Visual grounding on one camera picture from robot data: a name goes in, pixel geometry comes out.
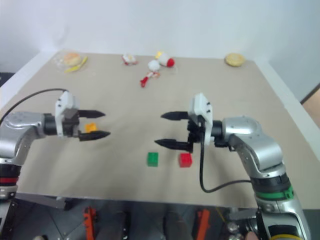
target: floor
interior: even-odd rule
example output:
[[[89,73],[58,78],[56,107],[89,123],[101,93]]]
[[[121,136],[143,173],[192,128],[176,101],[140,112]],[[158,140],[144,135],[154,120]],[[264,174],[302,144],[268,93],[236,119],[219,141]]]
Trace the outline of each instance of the floor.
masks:
[[[303,104],[303,107],[320,128],[320,89]]]
[[[68,211],[19,200],[14,224],[13,240],[32,240],[47,235],[49,240],[85,240],[83,210],[91,206],[98,212],[97,231],[110,223],[115,213],[131,212],[130,240],[165,240],[163,217],[166,212],[177,212],[192,231],[196,211],[203,206],[185,204],[161,204],[112,200],[76,199]],[[211,228],[206,239],[218,239],[223,222],[214,207],[210,210]]]

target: green block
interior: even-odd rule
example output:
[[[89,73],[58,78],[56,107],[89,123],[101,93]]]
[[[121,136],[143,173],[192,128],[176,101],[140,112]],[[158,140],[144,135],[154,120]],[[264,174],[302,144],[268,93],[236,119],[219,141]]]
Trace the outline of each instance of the green block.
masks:
[[[148,152],[147,164],[149,167],[158,167],[158,153]]]

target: white wall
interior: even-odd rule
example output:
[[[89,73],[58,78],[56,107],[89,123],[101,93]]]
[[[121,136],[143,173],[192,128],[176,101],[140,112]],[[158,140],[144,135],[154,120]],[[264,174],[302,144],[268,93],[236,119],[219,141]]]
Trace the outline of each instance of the white wall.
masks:
[[[0,71],[40,50],[267,58],[296,97],[318,82],[315,3],[300,0],[0,0]],[[308,37],[316,38],[305,44]]]

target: red block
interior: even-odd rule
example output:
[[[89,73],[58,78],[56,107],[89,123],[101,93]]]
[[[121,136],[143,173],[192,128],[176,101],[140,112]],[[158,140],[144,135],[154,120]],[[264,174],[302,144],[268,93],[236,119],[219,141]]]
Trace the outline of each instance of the red block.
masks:
[[[192,156],[190,153],[180,153],[179,165],[180,168],[190,168],[192,164]]]

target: red toy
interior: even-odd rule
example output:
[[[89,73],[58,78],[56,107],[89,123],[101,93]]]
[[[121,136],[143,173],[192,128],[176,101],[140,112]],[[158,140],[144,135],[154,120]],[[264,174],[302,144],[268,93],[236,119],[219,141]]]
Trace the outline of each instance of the red toy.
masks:
[[[190,168],[192,165],[192,156],[190,153],[180,153],[179,157],[180,168]]]

